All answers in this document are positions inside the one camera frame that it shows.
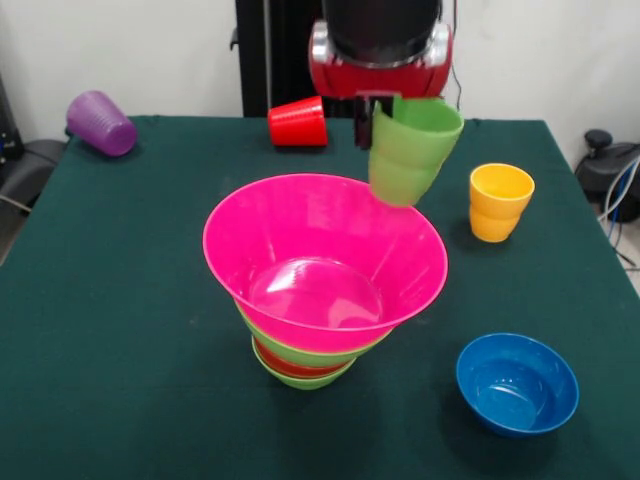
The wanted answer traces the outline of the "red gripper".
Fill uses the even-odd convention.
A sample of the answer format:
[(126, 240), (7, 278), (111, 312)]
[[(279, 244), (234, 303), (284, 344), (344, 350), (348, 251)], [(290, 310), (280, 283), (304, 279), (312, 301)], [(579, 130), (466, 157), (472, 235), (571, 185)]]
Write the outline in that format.
[[(443, 23), (435, 25), (425, 51), (404, 65), (374, 68), (352, 62), (338, 53), (324, 20), (314, 23), (308, 47), (309, 70), (316, 92), (339, 99), (438, 97), (447, 83), (452, 56), (453, 33)], [(371, 148), (375, 105), (373, 98), (354, 99), (354, 140), (360, 149)]]

